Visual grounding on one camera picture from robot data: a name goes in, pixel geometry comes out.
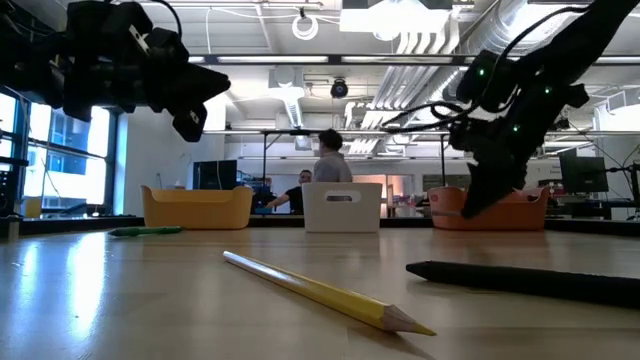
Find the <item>dark hair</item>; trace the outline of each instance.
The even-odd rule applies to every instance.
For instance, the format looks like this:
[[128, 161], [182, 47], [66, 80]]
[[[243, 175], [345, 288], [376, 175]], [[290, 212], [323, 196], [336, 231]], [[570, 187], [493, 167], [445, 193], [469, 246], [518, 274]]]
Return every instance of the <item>dark hair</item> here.
[[318, 139], [329, 150], [338, 151], [342, 147], [342, 135], [333, 129], [321, 132]]

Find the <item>security camera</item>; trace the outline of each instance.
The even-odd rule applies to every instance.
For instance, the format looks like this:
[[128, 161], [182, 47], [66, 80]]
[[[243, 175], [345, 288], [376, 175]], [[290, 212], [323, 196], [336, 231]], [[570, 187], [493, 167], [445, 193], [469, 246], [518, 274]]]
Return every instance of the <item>security camera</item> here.
[[331, 86], [331, 96], [334, 99], [342, 99], [349, 93], [349, 87], [344, 79], [335, 79]]

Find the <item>gray shirt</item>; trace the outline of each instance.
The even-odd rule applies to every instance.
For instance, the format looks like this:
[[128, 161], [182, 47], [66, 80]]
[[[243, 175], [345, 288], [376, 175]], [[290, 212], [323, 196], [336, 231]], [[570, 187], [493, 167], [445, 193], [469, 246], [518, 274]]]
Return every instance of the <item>gray shirt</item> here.
[[313, 167], [313, 182], [352, 182], [351, 170], [339, 152], [324, 154]]

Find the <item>green marker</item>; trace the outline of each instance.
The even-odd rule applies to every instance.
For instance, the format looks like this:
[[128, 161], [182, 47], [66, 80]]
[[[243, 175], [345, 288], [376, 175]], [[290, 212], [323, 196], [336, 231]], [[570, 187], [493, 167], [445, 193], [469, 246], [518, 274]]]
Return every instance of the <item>green marker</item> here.
[[167, 226], [161, 228], [147, 228], [147, 227], [131, 227], [121, 228], [109, 231], [111, 236], [138, 236], [138, 235], [165, 235], [165, 234], [177, 234], [184, 230], [181, 226]]

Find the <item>monitor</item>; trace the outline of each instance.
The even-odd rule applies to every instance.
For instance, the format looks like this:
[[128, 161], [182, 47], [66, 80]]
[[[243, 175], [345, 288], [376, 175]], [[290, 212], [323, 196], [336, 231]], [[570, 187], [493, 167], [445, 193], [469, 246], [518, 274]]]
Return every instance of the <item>monitor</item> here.
[[206, 161], [193, 164], [193, 188], [202, 190], [233, 190], [236, 185], [236, 160]]
[[562, 184], [570, 194], [609, 192], [602, 157], [560, 157]]

